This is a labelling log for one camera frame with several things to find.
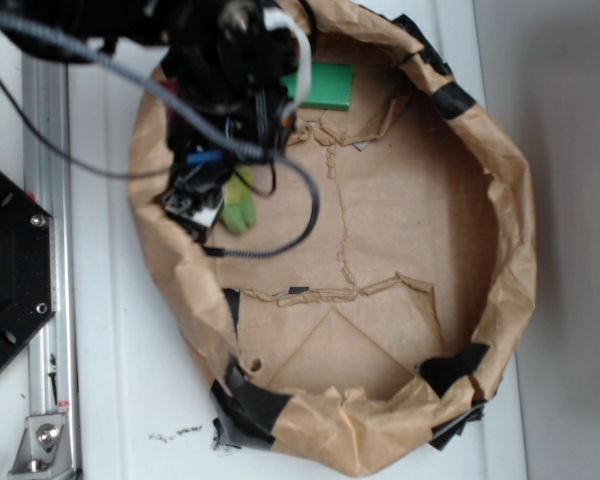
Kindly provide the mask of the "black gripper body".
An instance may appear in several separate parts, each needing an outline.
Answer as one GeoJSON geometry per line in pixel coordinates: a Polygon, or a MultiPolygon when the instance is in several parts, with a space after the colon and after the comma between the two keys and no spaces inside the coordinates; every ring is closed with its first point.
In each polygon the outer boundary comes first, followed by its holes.
{"type": "MultiPolygon", "coordinates": [[[[288,103],[287,99],[249,99],[228,105],[205,105],[201,115],[225,139],[253,142],[273,155],[283,151],[292,131],[293,118],[285,111],[288,103]]],[[[160,202],[167,216],[196,243],[206,243],[216,223],[222,221],[224,185],[239,166],[248,166],[252,171],[252,196],[267,198],[277,190],[277,172],[271,157],[262,161],[270,169],[270,185],[260,186],[252,169],[256,160],[211,143],[175,113],[169,115],[167,143],[174,162],[160,202]]]]}

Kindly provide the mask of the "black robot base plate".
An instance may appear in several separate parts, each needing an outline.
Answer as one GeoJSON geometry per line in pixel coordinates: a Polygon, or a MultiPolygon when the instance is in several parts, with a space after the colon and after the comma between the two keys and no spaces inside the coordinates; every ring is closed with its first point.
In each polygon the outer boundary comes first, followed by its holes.
{"type": "Polygon", "coordinates": [[[0,374],[54,313],[51,217],[0,171],[0,374]]]}

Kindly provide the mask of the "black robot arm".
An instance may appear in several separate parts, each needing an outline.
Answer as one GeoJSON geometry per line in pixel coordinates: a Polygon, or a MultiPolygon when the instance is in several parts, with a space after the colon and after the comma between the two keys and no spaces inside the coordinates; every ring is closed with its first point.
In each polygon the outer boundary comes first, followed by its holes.
{"type": "Polygon", "coordinates": [[[273,1],[0,1],[0,30],[23,52],[96,63],[160,100],[170,160],[158,202],[198,243],[256,221],[252,169],[286,159],[311,88],[315,29],[273,1]]]}

